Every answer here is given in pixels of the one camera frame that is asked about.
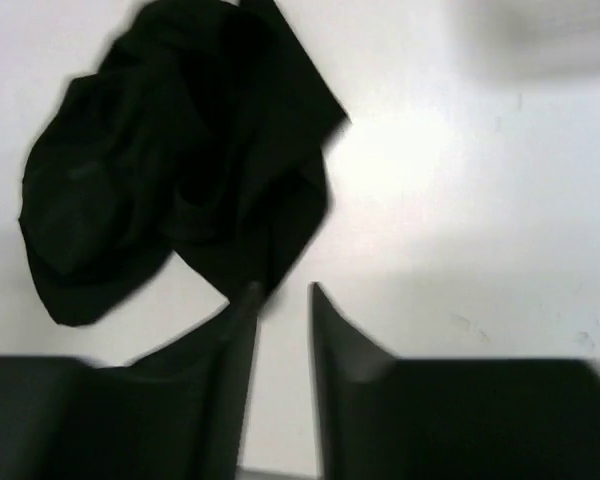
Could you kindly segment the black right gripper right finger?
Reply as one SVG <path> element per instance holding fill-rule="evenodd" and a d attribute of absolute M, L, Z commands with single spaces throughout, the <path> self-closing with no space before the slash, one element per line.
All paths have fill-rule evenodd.
<path fill-rule="evenodd" d="M 405 359 L 310 288 L 326 479 L 600 479 L 600 374 L 578 359 Z"/>

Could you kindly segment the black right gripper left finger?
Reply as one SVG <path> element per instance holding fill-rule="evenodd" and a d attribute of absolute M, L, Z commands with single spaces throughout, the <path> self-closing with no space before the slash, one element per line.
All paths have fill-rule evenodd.
<path fill-rule="evenodd" d="M 233 479 L 261 288 L 121 367 L 0 356 L 0 479 Z"/>

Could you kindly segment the black shorts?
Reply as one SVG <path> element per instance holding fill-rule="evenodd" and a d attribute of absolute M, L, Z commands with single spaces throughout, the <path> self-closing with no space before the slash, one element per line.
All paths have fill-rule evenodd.
<path fill-rule="evenodd" d="M 25 163 L 19 225 L 52 320 L 96 323 L 178 255 L 272 295 L 329 207 L 346 113 L 273 1 L 153 1 L 73 79 Z"/>

